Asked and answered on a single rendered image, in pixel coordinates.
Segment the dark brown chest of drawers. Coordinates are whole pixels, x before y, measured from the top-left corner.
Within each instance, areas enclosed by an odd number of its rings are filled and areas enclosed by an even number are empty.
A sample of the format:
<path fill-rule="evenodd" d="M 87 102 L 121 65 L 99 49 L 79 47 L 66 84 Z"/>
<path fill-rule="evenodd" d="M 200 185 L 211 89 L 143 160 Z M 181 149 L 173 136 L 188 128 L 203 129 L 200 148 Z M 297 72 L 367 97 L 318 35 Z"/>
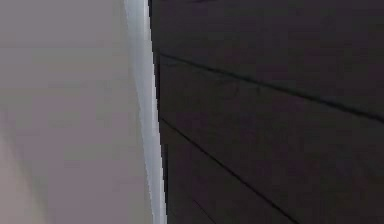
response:
<path fill-rule="evenodd" d="M 384 0 L 151 0 L 169 224 L 384 224 Z"/>

